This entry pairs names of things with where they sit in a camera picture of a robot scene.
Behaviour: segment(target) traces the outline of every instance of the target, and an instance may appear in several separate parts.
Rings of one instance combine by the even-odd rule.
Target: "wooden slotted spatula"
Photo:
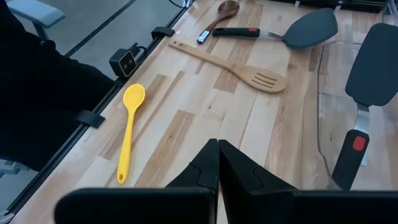
[[[206,62],[210,62],[230,71],[255,89],[266,91],[268,93],[277,93],[286,87],[286,79],[272,71],[229,62],[176,40],[171,40],[169,45],[175,49],[181,50],[182,52],[196,56]]]

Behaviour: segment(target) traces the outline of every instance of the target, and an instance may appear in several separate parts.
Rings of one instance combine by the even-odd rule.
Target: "spatula handle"
[[[224,27],[215,28],[213,36],[233,36],[233,37],[252,37],[260,36],[260,29],[258,28],[238,28],[238,27]]]
[[[347,132],[332,175],[341,189],[351,189],[368,144],[368,134],[355,129]]]
[[[217,56],[211,55],[206,53],[205,51],[202,50],[198,50],[194,47],[191,47],[187,44],[183,44],[181,42],[178,42],[176,40],[171,40],[169,42],[169,46],[181,50],[182,52],[185,52],[187,54],[190,54],[192,56],[195,56],[197,58],[200,58],[206,62],[210,62],[214,65],[220,66],[223,69],[227,69],[227,70],[231,70],[233,63],[232,62],[228,62],[222,58],[219,58]]]

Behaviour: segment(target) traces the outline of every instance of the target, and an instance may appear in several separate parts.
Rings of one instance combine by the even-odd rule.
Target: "black spatula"
[[[337,21],[331,9],[319,9],[295,21],[285,35],[281,36],[258,28],[216,28],[213,36],[273,37],[285,42],[294,49],[304,49],[328,40],[337,34]]]
[[[351,188],[369,143],[369,106],[384,106],[398,91],[397,39],[398,27],[372,26],[349,74],[345,90],[356,102],[358,112],[332,175],[343,190]]]

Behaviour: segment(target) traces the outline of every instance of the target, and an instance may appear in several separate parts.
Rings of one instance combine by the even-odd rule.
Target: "black clip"
[[[150,33],[152,35],[152,39],[156,39],[156,37],[163,38],[164,36],[171,37],[174,34],[174,30],[168,27],[156,27]]]
[[[105,118],[92,111],[81,110],[80,113],[76,116],[75,120],[94,128],[98,128],[105,120]]]

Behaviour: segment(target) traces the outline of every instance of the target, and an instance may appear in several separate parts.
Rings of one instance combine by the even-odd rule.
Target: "kitchen utensil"
[[[225,1],[218,6],[218,17],[214,22],[212,22],[198,37],[198,44],[203,44],[210,32],[214,29],[214,27],[221,21],[225,19],[229,19],[235,16],[239,11],[239,3],[236,1]]]
[[[369,143],[369,106],[384,106],[398,91],[397,38],[398,27],[372,26],[349,74],[345,91],[356,102],[358,112],[354,129],[346,134],[332,175],[343,190],[351,188]]]
[[[280,39],[293,49],[304,49],[337,34],[337,21],[331,9],[319,9],[295,21],[281,36],[258,28],[216,28],[213,36],[259,37],[260,35]]]
[[[138,107],[144,102],[145,88],[140,84],[133,84],[127,88],[123,95],[123,103],[127,108],[128,119],[126,132],[122,144],[122,150],[119,157],[117,179],[119,184],[124,184],[127,179],[130,168],[131,143],[132,143],[132,124],[134,115]]]
[[[182,52],[188,53],[230,71],[248,85],[258,90],[276,93],[282,91],[286,87],[286,79],[272,71],[249,65],[228,62],[222,58],[208,54],[176,40],[171,40],[169,45],[175,49],[181,50]]]

